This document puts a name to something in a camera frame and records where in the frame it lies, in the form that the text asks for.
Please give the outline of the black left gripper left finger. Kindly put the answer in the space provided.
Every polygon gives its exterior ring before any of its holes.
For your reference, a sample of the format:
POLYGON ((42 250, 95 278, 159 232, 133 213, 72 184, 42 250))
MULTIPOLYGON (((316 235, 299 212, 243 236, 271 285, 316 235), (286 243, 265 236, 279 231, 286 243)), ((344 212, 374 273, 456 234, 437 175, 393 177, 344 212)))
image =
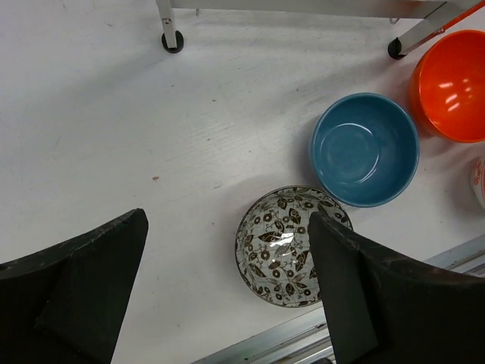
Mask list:
POLYGON ((1 265, 3 363, 110 363, 148 234, 143 209, 1 265))

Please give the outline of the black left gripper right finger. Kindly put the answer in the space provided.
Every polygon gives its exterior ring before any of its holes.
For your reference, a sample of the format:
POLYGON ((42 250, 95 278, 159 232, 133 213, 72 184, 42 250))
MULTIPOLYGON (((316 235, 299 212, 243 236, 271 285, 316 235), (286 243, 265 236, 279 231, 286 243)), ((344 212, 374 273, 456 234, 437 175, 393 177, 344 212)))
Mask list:
POLYGON ((483 278, 437 268, 315 212, 310 250, 338 363, 482 363, 483 278))

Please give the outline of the floral black-white patterned bowl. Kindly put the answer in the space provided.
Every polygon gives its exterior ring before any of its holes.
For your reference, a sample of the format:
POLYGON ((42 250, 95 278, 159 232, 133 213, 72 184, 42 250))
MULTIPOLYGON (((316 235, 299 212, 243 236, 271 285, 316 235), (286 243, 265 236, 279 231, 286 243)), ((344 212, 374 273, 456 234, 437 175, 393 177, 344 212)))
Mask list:
POLYGON ((308 236, 313 212, 353 229, 347 212, 332 196, 301 185, 267 193, 240 222, 237 268, 247 287, 265 302, 299 308, 321 301, 308 236))

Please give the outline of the white orange patterned bowl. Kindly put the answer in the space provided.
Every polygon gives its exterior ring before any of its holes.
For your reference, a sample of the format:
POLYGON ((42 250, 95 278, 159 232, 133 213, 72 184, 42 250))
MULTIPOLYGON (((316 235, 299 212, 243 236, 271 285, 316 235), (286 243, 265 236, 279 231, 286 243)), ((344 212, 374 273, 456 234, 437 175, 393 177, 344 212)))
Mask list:
POLYGON ((471 182, 471 188, 474 192, 474 195, 483 209, 485 209, 484 174, 485 174, 484 157, 481 157, 474 164, 474 167, 471 171, 470 182, 471 182))

